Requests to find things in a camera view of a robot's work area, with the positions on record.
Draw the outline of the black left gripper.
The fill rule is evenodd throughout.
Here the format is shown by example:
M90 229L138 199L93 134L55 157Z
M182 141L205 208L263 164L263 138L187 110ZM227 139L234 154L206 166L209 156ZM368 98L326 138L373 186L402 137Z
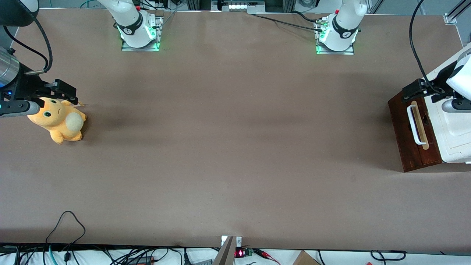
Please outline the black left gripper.
M452 88L446 81L449 75L437 76L435 79L428 78L429 84L433 86L430 88L424 79L417 79L409 85L402 88L401 102L407 103L417 98L424 98L431 96L433 103L443 99L453 98L455 89Z

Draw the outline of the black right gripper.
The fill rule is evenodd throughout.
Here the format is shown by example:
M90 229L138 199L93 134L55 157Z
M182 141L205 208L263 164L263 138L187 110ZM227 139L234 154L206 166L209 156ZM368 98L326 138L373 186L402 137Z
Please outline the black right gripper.
M38 75L25 75L31 70L24 64L19 64L19 71L13 81L6 85L6 100L29 100L31 98L52 98L64 106L79 106L76 96L77 89L60 79L54 80L54 95Z

